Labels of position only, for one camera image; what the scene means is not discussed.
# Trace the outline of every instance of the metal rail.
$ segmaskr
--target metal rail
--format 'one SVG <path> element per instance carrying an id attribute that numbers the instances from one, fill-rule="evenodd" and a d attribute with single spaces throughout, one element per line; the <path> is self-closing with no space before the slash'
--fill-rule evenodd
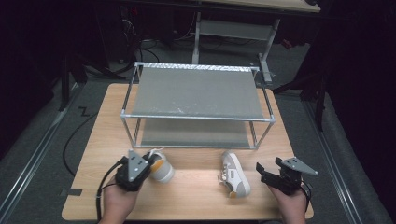
<path id="1" fill-rule="evenodd" d="M 325 163 L 329 168 L 330 177 L 332 178 L 332 182 L 334 183 L 335 190 L 338 193 L 341 204 L 344 207 L 349 223 L 363 223 L 361 221 L 361 216 L 359 215 L 355 203 L 353 202 L 349 188 L 347 187 L 347 184 L 344 181 L 340 170 L 338 169 L 334 157 L 332 156 L 332 151 L 327 143 L 326 137 L 324 133 L 318 129 L 318 126 L 315 123 L 314 108 L 312 108 L 312 105 L 309 102 L 303 102 L 303 107 L 306 113 L 309 115 L 311 125 L 313 126 L 315 133 L 317 134 L 319 142 L 321 143 L 321 148 L 323 150 L 322 152 L 325 157 Z"/>
<path id="2" fill-rule="evenodd" d="M 1 204 L 0 223 L 7 223 L 8 219 L 11 217 L 12 212 L 18 204 L 18 201 L 29 186 L 30 181 L 35 176 L 35 172 L 37 171 L 41 162 L 44 160 L 47 152 L 50 150 L 50 144 L 52 142 L 53 136 L 57 132 L 64 116 L 67 114 L 68 107 L 73 103 L 74 99 L 76 99 L 77 95 L 81 92 L 81 89 L 82 87 L 78 86 L 77 84 L 72 88 L 72 96 L 69 104 L 64 108 L 64 110 L 59 112 L 55 120 L 51 123 L 37 148 L 35 149 L 32 157 L 27 162 L 26 166 L 9 192 L 8 196 Z"/>

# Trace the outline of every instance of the dark background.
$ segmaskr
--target dark background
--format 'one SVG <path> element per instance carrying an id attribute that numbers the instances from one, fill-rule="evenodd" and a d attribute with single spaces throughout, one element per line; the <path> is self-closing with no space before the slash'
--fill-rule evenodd
<path id="1" fill-rule="evenodd" d="M 312 90 L 310 97 L 315 99 L 316 90 L 324 82 L 348 140 L 395 220 L 396 193 L 391 185 L 396 179 L 395 1 L 335 0 L 320 1 L 320 5 L 323 15 L 349 20 L 324 22 L 318 32 L 318 23 L 307 25 L 285 19 L 276 41 L 312 44 L 295 79 L 312 74 L 319 78 L 298 89 Z M 125 51 L 126 43 L 111 47 L 112 40 L 122 40 L 121 24 L 114 22 L 119 19 L 117 7 L 101 5 L 97 10 L 100 13 L 96 14 L 90 3 L 73 1 L 2 2 L 1 158 L 52 97 L 51 87 L 61 76 L 65 55 L 78 52 L 103 67 L 117 58 L 133 60 Z M 191 12 L 183 13 L 191 17 Z M 172 31 L 179 29 L 182 33 L 188 26 L 182 20 L 183 13 L 139 9 L 138 16 L 146 24 L 146 35 L 171 46 Z"/>

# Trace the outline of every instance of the black cable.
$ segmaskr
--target black cable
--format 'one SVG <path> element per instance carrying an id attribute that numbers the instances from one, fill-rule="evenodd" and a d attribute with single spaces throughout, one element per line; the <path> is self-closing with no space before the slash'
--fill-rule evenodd
<path id="1" fill-rule="evenodd" d="M 101 197 L 102 197 L 102 189 L 103 188 L 103 184 L 105 183 L 108 175 L 110 175 L 110 173 L 117 168 L 117 166 L 125 164 L 128 162 L 128 158 L 126 157 L 122 157 L 122 159 L 120 159 L 119 161 L 116 162 L 116 164 L 114 164 L 105 174 L 105 176 L 103 176 L 102 181 L 100 182 L 99 188 L 96 192 L 96 215 L 97 215 L 97 220 L 98 222 L 102 219 L 102 207 L 101 207 Z"/>
<path id="2" fill-rule="evenodd" d="M 76 174 L 70 169 L 69 165 L 67 165 L 67 161 L 66 161 L 66 149 L 67 146 L 69 145 L 70 141 L 72 140 L 72 138 L 74 137 L 74 135 L 78 132 L 78 130 L 84 125 L 86 124 L 90 119 L 94 118 L 95 116 L 97 116 L 98 113 L 95 113 L 93 115 L 91 115 L 88 119 L 86 119 L 84 122 L 82 122 L 74 131 L 73 133 L 69 136 L 69 138 L 67 139 L 66 143 L 64 144 L 64 151 L 62 153 L 63 156 L 63 160 L 64 160 L 64 166 L 66 167 L 67 171 L 70 173 L 70 175 L 72 176 L 76 176 Z"/>
<path id="3" fill-rule="evenodd" d="M 309 202 L 311 201 L 312 191 L 311 188 L 309 188 L 309 186 L 305 184 L 304 181 L 302 181 L 302 183 L 306 186 L 306 189 L 303 186 L 300 186 L 300 189 L 303 191 L 303 194 L 305 195 L 306 198 L 306 206 L 305 206 L 305 212 L 306 212 L 306 210 L 308 209 Z"/>
<path id="4" fill-rule="evenodd" d="M 158 63 L 160 62 L 160 59 L 158 58 L 158 56 L 154 52 L 152 52 L 151 50 L 148 50 L 148 49 L 141 49 L 141 50 L 144 50 L 144 51 L 147 51 L 148 53 L 151 53 L 157 59 L 157 62 Z"/>

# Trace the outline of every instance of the human hand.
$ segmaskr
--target human hand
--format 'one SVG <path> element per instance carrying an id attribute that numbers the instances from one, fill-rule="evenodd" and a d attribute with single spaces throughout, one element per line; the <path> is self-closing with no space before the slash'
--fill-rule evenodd
<path id="1" fill-rule="evenodd" d="M 116 184 L 113 176 L 105 187 L 104 207 L 105 212 L 100 224 L 123 223 L 128 215 L 134 210 L 138 191 L 126 191 Z"/>
<path id="2" fill-rule="evenodd" d="M 268 186 L 276 197 L 282 219 L 287 224 L 304 224 L 306 197 L 301 189 L 292 195 L 286 195 L 279 189 Z"/>

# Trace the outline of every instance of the aluminum frame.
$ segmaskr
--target aluminum frame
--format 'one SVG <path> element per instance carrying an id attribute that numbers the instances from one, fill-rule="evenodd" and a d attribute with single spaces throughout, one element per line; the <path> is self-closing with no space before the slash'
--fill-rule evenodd
<path id="1" fill-rule="evenodd" d="M 177 64 L 177 63 L 141 63 L 136 62 L 134 65 L 134 70 L 132 73 L 131 80 L 129 82 L 128 90 L 125 95 L 124 104 L 122 110 L 120 112 L 120 119 L 123 123 L 123 126 L 127 132 L 128 138 L 131 142 L 132 147 L 210 147 L 210 148 L 235 148 L 235 149 L 258 149 L 260 144 L 262 143 L 265 136 L 270 131 L 271 127 L 276 122 L 275 116 L 272 111 L 272 107 L 270 105 L 268 95 L 266 93 L 264 82 L 262 77 L 260 77 L 260 81 L 262 83 L 262 92 L 267 104 L 269 118 L 263 117 L 263 119 L 233 119 L 233 118 L 206 118 L 206 117 L 191 117 L 190 119 L 203 119 L 203 120 L 232 120 L 232 121 L 241 121 L 244 125 L 248 125 L 250 129 L 251 139 L 249 140 L 248 146 L 226 146 L 226 145 L 210 145 L 210 144 L 199 144 L 199 145 L 185 145 L 185 144 L 171 144 L 171 145 L 156 145 L 156 144 L 142 144 L 138 143 L 137 139 L 139 136 L 139 131 L 141 128 L 142 119 L 164 119 L 164 116 L 156 117 L 137 117 L 132 113 L 127 113 L 127 105 L 129 101 L 129 97 L 131 94 L 131 90 L 134 86 L 134 82 L 136 77 L 141 80 L 143 76 L 144 68 L 161 68 L 161 69 L 187 69 L 187 70 L 200 70 L 200 71 L 240 71 L 240 72 L 251 72 L 253 78 L 256 78 L 256 75 L 260 72 L 259 67 L 242 67 L 242 66 L 219 66 L 219 65 L 201 65 L 201 64 Z M 127 119 L 136 119 L 136 125 L 134 127 L 134 131 L 131 132 L 130 127 L 128 126 Z M 268 123 L 267 127 L 264 129 L 262 135 L 257 135 L 254 127 L 254 123 Z"/>

